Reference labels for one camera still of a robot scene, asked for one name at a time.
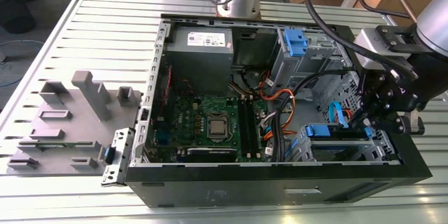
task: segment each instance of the power supply label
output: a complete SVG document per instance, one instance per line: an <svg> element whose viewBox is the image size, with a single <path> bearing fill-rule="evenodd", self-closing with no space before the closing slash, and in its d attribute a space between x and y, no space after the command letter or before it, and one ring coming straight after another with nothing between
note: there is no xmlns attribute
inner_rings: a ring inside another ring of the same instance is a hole
<svg viewBox="0 0 448 224"><path fill-rule="evenodd" d="M188 46L226 47L226 35L219 33L190 33Z"/></svg>

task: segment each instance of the ram slot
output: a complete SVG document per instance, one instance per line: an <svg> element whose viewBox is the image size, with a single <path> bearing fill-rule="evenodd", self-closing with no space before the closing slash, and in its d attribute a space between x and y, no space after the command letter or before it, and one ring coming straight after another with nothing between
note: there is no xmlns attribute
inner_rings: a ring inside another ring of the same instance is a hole
<svg viewBox="0 0 448 224"><path fill-rule="evenodd" d="M248 127L247 127L247 113L246 113L246 101L238 100L239 117L238 122L240 125L240 141L242 141L242 156L251 157L250 139L248 139Z"/></svg>
<svg viewBox="0 0 448 224"><path fill-rule="evenodd" d="M247 118L247 134L248 134L248 141L250 141L250 152L251 157L259 157L259 141L258 141L258 129L256 129L256 118L255 118L255 111L252 100L246 100L246 118Z"/></svg>

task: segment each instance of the label sticker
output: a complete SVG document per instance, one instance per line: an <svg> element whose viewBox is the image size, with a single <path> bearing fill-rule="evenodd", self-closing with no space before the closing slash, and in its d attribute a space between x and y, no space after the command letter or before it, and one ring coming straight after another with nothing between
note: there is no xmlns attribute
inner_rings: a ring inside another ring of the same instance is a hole
<svg viewBox="0 0 448 224"><path fill-rule="evenodd" d="M270 78L267 78L267 85L270 85L271 87L272 87L272 85L274 85L274 81L271 81Z"/></svg>
<svg viewBox="0 0 448 224"><path fill-rule="evenodd" d="M190 33L188 46L226 47L226 35L219 33Z"/></svg>
<svg viewBox="0 0 448 224"><path fill-rule="evenodd" d="M267 148L264 149L264 153L266 153L267 155L272 156L274 148L267 147Z"/></svg>

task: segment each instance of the aluminum slotted table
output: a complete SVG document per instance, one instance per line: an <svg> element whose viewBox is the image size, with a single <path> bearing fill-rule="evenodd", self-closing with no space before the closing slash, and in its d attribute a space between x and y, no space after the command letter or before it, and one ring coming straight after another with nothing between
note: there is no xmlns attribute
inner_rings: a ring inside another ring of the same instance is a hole
<svg viewBox="0 0 448 224"><path fill-rule="evenodd" d="M304 5L262 2L262 18L312 23ZM392 24L359 9L318 8L324 20L364 27ZM14 154L31 132L46 81L71 88L76 70L90 70L108 89L144 91L160 14L214 16L208 0L72 0L0 114L0 154ZM150 218L158 223L446 223L448 222L448 106L439 97L422 113L427 133L414 141L434 177L392 188L354 204L148 209L128 187L100 187L94 177L0 176L0 221L58 218ZM8 157L0 157L6 174Z"/></svg>

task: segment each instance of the motherboard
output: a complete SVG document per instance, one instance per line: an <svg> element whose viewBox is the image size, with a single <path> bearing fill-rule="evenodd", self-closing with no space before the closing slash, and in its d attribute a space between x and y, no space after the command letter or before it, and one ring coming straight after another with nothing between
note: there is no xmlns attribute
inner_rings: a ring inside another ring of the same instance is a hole
<svg viewBox="0 0 448 224"><path fill-rule="evenodd" d="M150 162L263 162L260 121L267 104L236 97L176 97L147 141Z"/></svg>

